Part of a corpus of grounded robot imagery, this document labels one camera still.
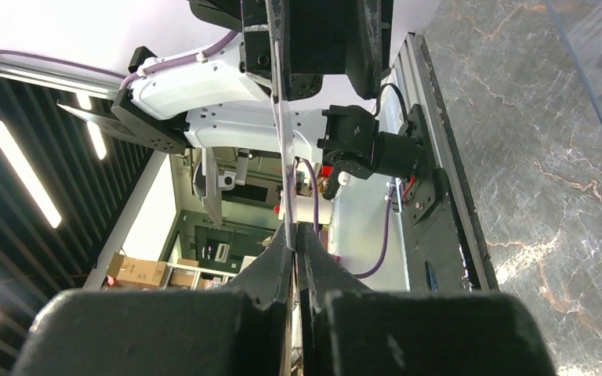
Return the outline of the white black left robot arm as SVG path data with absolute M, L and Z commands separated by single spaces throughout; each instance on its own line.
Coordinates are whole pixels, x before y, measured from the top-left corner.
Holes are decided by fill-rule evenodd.
M 392 1 L 192 1 L 224 27 L 214 45 L 172 58 L 133 57 L 111 111 L 126 139 L 167 154 L 256 150 L 331 167 L 331 177 L 413 176 L 419 142 L 379 127 L 391 68 Z

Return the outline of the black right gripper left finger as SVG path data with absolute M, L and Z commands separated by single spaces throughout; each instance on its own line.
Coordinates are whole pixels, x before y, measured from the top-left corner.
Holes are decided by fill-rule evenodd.
M 14 375 L 288 375 L 285 230 L 223 287 L 68 290 L 36 317 Z

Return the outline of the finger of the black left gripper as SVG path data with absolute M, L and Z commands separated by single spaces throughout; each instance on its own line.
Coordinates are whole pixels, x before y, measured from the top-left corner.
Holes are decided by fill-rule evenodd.
M 242 0 L 240 6 L 246 75 L 290 101 L 290 2 Z
M 344 74 L 362 99 L 374 99 L 384 71 L 383 1 L 291 1 L 293 74 Z

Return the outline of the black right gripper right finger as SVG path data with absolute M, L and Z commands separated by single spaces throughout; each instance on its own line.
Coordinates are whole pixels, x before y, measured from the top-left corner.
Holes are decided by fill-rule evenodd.
M 307 375 L 553 375 L 527 308 L 503 293 L 377 292 L 296 231 Z

